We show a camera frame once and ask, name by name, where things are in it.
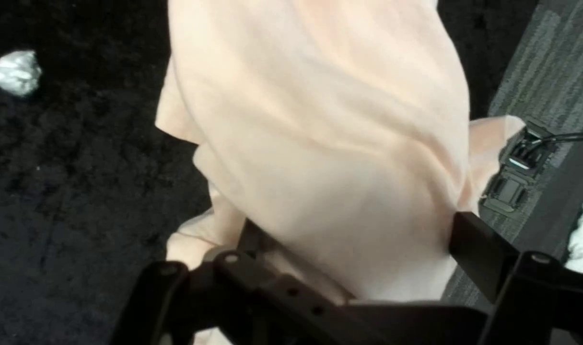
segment dark floor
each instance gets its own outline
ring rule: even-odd
[[[485,114],[535,0],[441,5]],[[106,342],[136,273],[200,212],[192,145],[154,128],[165,1],[0,0],[0,53],[44,84],[0,91],[0,345]]]

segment black metal frame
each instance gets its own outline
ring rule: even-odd
[[[117,323],[113,345],[188,345],[219,325],[240,345],[543,345],[553,327],[583,339],[583,273],[545,252],[518,252],[472,212],[459,212],[451,252],[484,294],[491,314],[439,302],[336,306],[309,285],[259,262],[269,239],[248,227],[246,250],[215,250],[200,268],[148,266]]]

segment gray surface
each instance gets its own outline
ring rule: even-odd
[[[551,132],[583,130],[583,0],[537,5],[489,109],[493,116],[507,112]],[[528,201],[514,210],[487,201],[482,218],[518,248],[564,258],[583,201],[583,143],[564,143],[539,178],[518,178]],[[445,300],[489,310],[462,271],[455,273]]]

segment pink cloth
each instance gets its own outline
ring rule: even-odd
[[[196,268],[251,218],[269,262],[334,302],[439,298],[455,210],[478,210],[524,122],[468,122],[436,3],[169,0],[158,126],[198,143],[213,208],[169,239]]]

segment draped cloth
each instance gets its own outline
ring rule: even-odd
[[[248,218],[267,262],[334,302],[439,298],[457,210],[518,116],[468,120],[461,59],[428,0],[169,0],[156,126],[198,143],[213,206],[167,243],[196,268]]]

